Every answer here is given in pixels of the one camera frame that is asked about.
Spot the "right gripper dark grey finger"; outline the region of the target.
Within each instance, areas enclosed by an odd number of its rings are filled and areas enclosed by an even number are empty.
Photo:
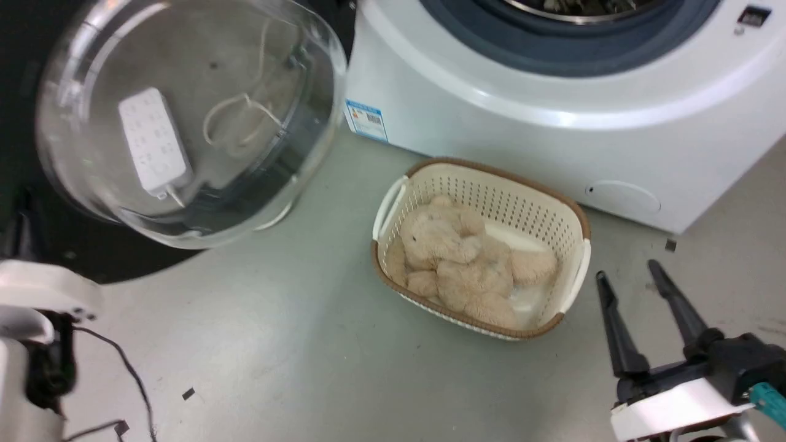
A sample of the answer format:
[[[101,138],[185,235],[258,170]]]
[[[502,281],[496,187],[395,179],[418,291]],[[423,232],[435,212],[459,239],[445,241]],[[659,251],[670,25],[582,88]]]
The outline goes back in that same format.
[[[707,359],[710,345],[724,339],[724,334],[715,327],[708,327],[660,262],[651,258],[647,265],[658,294],[666,300],[671,309],[677,329],[682,341],[684,341],[683,354],[685,358],[687,360]]]
[[[640,354],[632,341],[631,334],[618,310],[620,301],[605,272],[597,272],[596,284],[614,376],[618,379],[626,379],[648,373],[649,362],[643,354]]]

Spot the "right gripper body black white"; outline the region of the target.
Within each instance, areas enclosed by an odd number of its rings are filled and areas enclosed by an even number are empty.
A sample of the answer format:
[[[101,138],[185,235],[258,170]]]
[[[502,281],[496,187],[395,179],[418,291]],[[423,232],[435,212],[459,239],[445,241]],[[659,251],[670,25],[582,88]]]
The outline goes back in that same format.
[[[760,442],[750,422],[749,389],[768,382],[786,397],[786,349],[744,333],[687,360],[618,379],[611,425],[618,442],[677,442],[721,430],[717,442]]]

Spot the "round glass washing machine door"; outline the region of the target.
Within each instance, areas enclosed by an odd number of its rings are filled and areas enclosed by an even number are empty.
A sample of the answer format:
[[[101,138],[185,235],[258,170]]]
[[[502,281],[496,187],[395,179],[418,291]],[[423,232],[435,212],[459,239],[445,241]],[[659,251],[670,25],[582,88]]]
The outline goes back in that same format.
[[[0,0],[0,262],[102,284],[291,212],[340,125],[348,0]],[[165,96],[193,170],[146,193],[118,104]]]

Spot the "white front-load washing machine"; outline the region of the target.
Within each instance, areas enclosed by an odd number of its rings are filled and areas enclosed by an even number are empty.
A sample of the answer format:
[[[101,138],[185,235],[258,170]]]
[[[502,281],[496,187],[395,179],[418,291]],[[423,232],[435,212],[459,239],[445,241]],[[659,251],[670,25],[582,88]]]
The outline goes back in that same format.
[[[382,112],[388,143],[505,169],[590,207],[587,185],[629,182],[661,210],[623,218],[673,234],[786,136],[786,0],[721,0],[671,53],[590,78],[485,58],[420,0],[356,0],[354,25],[346,99]]]

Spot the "grey rubber door gasket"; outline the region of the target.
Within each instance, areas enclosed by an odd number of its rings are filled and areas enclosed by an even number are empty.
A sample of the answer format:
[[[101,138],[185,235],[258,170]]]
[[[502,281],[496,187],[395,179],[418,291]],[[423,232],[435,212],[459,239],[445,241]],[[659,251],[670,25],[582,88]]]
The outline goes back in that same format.
[[[537,16],[504,0],[420,0],[440,26],[475,53],[508,68],[562,78],[609,76],[676,50],[721,0],[654,0],[642,12],[599,23]]]

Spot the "steel washing machine drum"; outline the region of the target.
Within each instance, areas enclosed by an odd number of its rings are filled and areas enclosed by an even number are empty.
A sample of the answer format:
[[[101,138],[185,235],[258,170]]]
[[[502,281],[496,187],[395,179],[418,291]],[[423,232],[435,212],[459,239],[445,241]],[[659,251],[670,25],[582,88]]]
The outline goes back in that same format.
[[[576,25],[596,25],[634,17],[667,0],[502,0],[531,16]]]

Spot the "round drain filter cover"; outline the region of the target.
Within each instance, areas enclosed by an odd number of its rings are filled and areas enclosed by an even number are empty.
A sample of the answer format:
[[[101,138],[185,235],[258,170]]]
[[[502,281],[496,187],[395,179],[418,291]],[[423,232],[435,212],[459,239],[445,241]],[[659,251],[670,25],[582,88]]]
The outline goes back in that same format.
[[[653,215],[661,210],[654,193],[620,180],[598,180],[586,187],[586,203],[621,217]]]

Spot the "cream laundry basket brown rim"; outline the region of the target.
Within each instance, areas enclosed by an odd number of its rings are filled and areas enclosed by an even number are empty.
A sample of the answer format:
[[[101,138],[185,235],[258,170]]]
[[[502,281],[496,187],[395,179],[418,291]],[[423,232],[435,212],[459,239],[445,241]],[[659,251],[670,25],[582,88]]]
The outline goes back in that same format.
[[[520,325],[505,329],[452,312],[418,296],[391,277],[389,247],[410,212],[438,194],[479,212],[489,234],[514,249],[555,254],[554,277],[514,294]],[[371,255],[377,276],[403,299],[438,318],[503,341],[542,336],[562,322],[583,286],[591,260],[591,230],[572,199],[533,180],[482,163],[437,157],[416,163],[382,199],[372,229]]]

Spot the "beige plush teddy bear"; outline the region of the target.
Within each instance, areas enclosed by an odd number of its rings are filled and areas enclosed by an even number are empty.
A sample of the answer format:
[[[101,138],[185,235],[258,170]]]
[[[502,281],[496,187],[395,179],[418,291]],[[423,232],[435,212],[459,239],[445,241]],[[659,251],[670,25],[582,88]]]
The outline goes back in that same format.
[[[393,282],[419,297],[514,329],[514,289],[548,282],[558,258],[551,251],[512,249],[486,232],[480,214],[438,194],[403,218],[387,268]]]

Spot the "blue energy label sticker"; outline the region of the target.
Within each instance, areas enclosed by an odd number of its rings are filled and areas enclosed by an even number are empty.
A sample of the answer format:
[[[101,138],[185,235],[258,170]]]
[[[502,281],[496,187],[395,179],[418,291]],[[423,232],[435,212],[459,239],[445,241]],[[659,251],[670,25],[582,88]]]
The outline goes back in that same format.
[[[344,115],[354,134],[379,142],[389,142],[384,116],[379,109],[346,99]]]

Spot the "white power strip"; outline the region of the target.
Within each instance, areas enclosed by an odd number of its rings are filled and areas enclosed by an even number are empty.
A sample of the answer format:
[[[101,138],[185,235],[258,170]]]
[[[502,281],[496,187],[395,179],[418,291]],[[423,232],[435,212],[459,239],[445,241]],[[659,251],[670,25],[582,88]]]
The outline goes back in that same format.
[[[117,109],[141,188],[184,207],[180,188],[191,182],[193,170],[163,93],[146,88],[123,99]]]

